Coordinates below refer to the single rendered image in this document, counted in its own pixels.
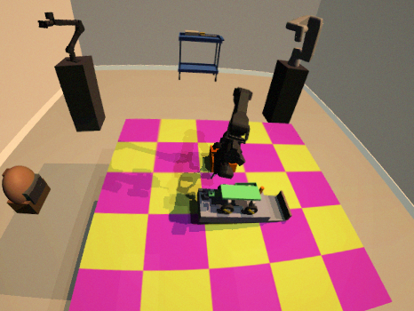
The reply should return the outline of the small green wheeled trolley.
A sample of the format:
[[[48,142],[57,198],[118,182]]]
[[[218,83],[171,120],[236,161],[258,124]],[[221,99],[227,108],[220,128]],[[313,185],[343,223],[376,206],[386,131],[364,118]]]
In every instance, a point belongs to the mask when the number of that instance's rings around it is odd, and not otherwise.
[[[261,201],[259,187],[251,185],[233,186],[222,184],[218,186],[218,192],[208,191],[209,197],[219,197],[220,195],[222,199],[227,199],[225,205],[220,208],[221,213],[226,215],[234,211],[231,200],[250,201],[249,206],[244,209],[248,215],[255,214],[258,211],[255,201]]]

